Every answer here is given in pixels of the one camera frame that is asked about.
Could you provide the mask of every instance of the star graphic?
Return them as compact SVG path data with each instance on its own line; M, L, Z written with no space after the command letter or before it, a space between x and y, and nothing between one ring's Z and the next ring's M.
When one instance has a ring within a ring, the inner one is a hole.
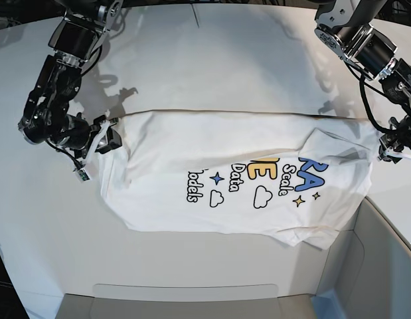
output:
M210 178L213 179L213 180L216 182L216 185L219 183L219 181L223 181L223 180L224 180L224 178L222 178L222 177L220 177L220 176L218 175L218 172L217 172L217 174L216 174L215 176L210 177Z
M305 203L305 201L303 201L303 200L301 199L301 196L299 196L298 199L296 199L296 200L293 201L293 202L294 202L294 203L297 203L297 207L299 206L299 204Z

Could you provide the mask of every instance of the folded t-shirt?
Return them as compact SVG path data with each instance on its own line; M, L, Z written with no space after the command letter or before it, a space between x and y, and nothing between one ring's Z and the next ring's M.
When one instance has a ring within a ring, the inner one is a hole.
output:
M327 249L370 187L364 120L154 111L120 123L101 195L130 229L263 234Z

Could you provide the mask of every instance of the white table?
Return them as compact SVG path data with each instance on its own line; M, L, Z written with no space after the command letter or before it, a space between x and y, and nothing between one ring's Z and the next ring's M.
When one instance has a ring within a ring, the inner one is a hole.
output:
M114 106L116 116L189 109L365 118L357 81L314 35L314 11L258 5L195 5L195 11L198 24L190 5L129 10L125 30L105 42L72 108L85 108L90 119ZM95 182L80 184L65 157L22 139L17 122L59 21L0 31L0 251L30 317L54 318L64 293L92 295L98 283L281 284L272 272L271 252L279 245L272 239L129 231L103 204ZM411 28L374 25L411 64ZM399 107L369 96L384 123L403 117ZM411 241L411 163L376 163L373 182L370 198ZM286 271L286 287L297 273Z

